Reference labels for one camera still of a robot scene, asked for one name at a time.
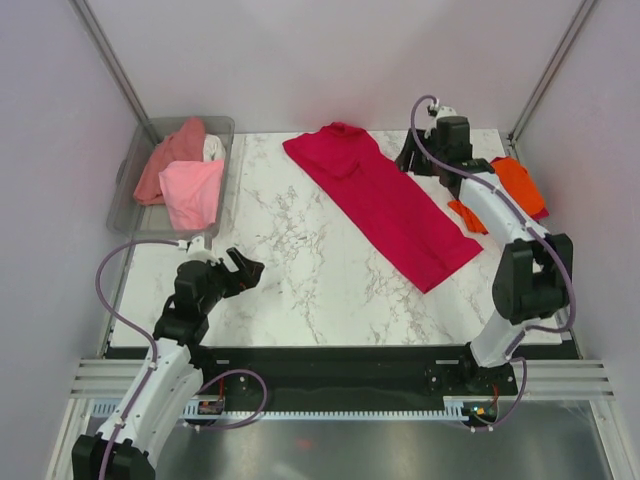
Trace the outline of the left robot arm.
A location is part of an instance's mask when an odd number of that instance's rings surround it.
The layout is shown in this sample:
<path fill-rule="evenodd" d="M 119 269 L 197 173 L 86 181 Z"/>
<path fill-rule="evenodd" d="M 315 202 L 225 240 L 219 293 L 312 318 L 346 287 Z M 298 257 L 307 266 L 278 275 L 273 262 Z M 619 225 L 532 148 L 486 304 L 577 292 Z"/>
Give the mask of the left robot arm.
<path fill-rule="evenodd" d="M 219 382 L 219 369 L 195 352 L 209 328 L 208 315 L 223 299 L 260 282 L 263 263 L 237 249 L 226 253 L 235 267 L 200 245 L 178 241 L 187 253 L 177 268 L 144 363 L 116 410 L 94 435 L 81 435 L 71 453 L 76 479 L 153 479 L 161 451 L 187 403 Z"/>

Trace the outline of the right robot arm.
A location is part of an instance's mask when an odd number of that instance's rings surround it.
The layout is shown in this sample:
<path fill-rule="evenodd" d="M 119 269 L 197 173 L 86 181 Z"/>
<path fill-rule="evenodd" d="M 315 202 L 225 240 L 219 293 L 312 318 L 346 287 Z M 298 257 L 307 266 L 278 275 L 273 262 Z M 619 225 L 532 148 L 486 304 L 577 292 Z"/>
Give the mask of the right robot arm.
<path fill-rule="evenodd" d="M 395 163 L 403 172 L 438 178 L 502 248 L 492 284 L 495 311 L 466 345 L 457 371 L 465 391 L 481 393 L 527 333 L 543 330 L 543 320 L 574 304 L 573 243 L 537 223 L 508 192 L 494 164 L 474 157 L 463 116 L 440 112 L 431 129 L 411 127 Z"/>

